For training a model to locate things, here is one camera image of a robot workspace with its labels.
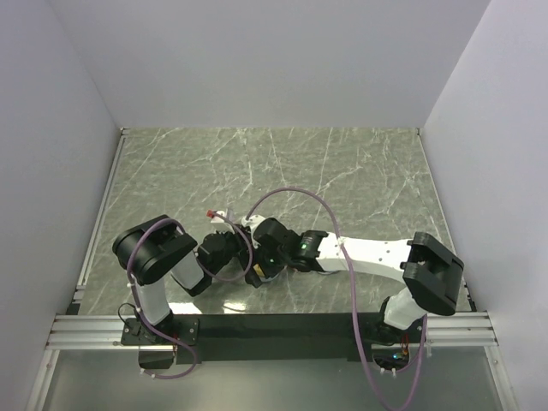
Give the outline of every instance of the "white panel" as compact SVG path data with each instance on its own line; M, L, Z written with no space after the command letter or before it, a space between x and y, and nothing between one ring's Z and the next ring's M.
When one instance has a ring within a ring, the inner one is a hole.
M523 410L546 409L548 2L493 0L425 128L472 297Z
M50 0L125 127L424 125L488 0Z
M25 407L74 293L117 130L42 0L0 2L2 409Z

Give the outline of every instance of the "gray floor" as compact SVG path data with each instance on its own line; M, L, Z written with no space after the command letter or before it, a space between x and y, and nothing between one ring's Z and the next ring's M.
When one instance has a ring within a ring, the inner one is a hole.
M178 366L170 372L179 372ZM483 348L439 348L424 359L408 411L501 411ZM375 377L393 406L403 404L414 367ZM63 351L44 410L280 411L384 408L359 363L345 360L211 362L182 379L139 375L135 351Z
M110 247L138 223L166 213L201 239L211 228L208 209L230 206L244 215L260 195L299 186L322 195L347 236L409 238L417 230L450 247L416 130L370 128L131 129L124 146L92 256L81 314L113 314L129 299L126 279ZM326 213L301 194L278 194L259 213L297 232L331 230ZM235 274L230 267L227 276ZM377 311L400 283L360 274L359 308ZM176 313L348 312L348 275L284 272L260 289L214 283L196 298L170 278L166 290ZM469 311L466 290L458 302Z

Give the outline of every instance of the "marble table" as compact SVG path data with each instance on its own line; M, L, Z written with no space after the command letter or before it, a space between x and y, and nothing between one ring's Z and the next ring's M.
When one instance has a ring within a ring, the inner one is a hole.
M208 209L243 216L262 194L298 186L323 196L342 234L373 240L435 235L451 246L420 137L414 128L155 128L130 129L106 204L98 245L86 274L80 314L114 314L130 301L111 244L125 229L161 214L176 218L198 242L211 232ZM276 194L258 210L298 233L331 230L327 213L302 194ZM233 276L234 263L222 271ZM358 275L359 309L377 311L403 285ZM169 276L175 313L341 313L350 310L348 273L283 271L254 289L213 282L190 297ZM462 285L459 311L469 311Z

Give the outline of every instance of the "wall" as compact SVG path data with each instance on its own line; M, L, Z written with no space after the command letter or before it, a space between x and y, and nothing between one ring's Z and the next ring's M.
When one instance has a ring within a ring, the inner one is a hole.
M25 407L74 293L119 132L51 7L0 2L2 409Z
M493 0L425 127L466 276L523 410L546 409L548 3Z
M124 127L424 125L488 0L50 0Z

